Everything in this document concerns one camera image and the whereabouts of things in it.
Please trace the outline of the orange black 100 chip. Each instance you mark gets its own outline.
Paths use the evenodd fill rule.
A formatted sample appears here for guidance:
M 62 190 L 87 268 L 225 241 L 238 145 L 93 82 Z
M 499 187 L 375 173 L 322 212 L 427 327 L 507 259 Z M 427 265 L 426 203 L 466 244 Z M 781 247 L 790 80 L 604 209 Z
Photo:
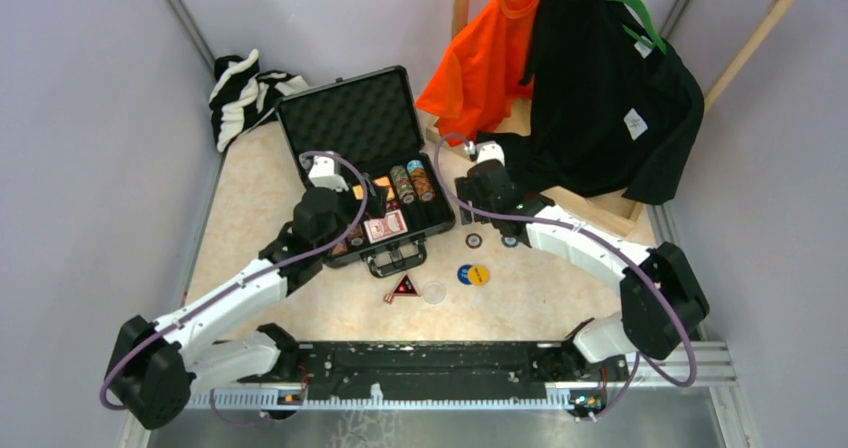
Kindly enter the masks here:
M 482 245 L 482 237 L 477 233 L 469 233 L 465 237 L 465 244 L 468 248 L 478 249 Z

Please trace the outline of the blue green 50 chip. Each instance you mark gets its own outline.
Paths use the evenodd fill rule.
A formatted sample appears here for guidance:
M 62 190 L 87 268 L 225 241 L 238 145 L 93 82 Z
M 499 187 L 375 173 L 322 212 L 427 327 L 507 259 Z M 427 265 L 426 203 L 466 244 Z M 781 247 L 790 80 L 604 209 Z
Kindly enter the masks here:
M 501 243 L 507 248 L 515 248 L 519 245 L 519 241 L 515 237 L 503 236 L 501 238 Z

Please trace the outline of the orange boxed card deck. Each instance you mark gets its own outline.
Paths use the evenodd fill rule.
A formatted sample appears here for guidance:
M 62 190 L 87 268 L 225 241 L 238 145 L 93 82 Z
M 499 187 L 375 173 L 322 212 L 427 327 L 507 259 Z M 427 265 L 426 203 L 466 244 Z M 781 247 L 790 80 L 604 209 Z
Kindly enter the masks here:
M 378 192 L 384 192 L 386 195 L 386 200 L 391 202 L 396 199 L 396 195 L 394 193 L 391 180 L 388 176 L 382 176 L 375 179 L 372 179 L 372 184 L 377 187 Z M 357 200 L 361 200 L 364 196 L 364 188 L 361 185 L 355 185 L 352 187 L 353 195 Z

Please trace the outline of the black poker set case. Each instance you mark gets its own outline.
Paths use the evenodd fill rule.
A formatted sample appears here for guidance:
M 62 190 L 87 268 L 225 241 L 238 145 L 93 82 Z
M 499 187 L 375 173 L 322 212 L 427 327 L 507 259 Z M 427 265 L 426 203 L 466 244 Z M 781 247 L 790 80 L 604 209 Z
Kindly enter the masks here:
M 294 157 L 306 151 L 332 151 L 373 179 L 389 176 L 393 166 L 420 160 L 433 185 L 435 197 L 422 203 L 387 202 L 387 212 L 401 210 L 409 231 L 327 258 L 332 268 L 364 261 L 370 273 L 385 278 L 423 264 L 427 239 L 452 229 L 455 214 L 439 186 L 413 106 L 409 77 L 400 65 L 342 79 L 277 101 L 274 113 L 281 123 Z

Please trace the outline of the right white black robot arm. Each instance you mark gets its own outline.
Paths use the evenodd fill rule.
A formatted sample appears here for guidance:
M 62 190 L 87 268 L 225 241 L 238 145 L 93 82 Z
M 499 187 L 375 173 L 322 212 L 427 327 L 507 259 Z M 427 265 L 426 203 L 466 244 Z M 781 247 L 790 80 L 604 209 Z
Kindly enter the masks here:
M 644 246 L 608 234 L 544 195 L 525 195 L 511 180 L 494 141 L 466 142 L 473 161 L 456 180 L 460 207 L 502 236 L 556 255 L 616 289 L 621 308 L 581 324 L 563 353 L 576 380 L 590 379 L 603 361 L 631 353 L 663 360 L 706 318 L 710 305 L 684 252 L 664 242 Z

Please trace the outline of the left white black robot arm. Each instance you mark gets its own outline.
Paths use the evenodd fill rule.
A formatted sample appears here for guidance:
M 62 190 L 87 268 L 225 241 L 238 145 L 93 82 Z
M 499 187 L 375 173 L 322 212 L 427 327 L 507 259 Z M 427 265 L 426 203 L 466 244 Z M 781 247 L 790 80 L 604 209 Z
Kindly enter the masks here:
M 202 392 L 254 375 L 277 382 L 300 367 L 295 344 L 275 328 L 239 340 L 220 336 L 314 278 L 324 259 L 363 221 L 386 213 L 388 190 L 332 151 L 297 157 L 309 186 L 278 235 L 235 276 L 195 302 L 120 328 L 99 389 L 101 405 L 129 411 L 148 430 L 170 423 Z

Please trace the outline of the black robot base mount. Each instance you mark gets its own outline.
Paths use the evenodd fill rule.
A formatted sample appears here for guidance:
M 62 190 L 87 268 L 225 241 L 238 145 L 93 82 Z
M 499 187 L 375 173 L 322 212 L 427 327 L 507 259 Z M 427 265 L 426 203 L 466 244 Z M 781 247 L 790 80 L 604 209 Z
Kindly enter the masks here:
M 542 398 L 553 383 L 628 377 L 624 356 L 591 364 L 565 341 L 297 341 L 274 324 L 260 329 L 282 342 L 282 353 L 245 382 L 304 384 L 309 401 L 364 399 L 373 386 L 390 401 L 522 401 Z

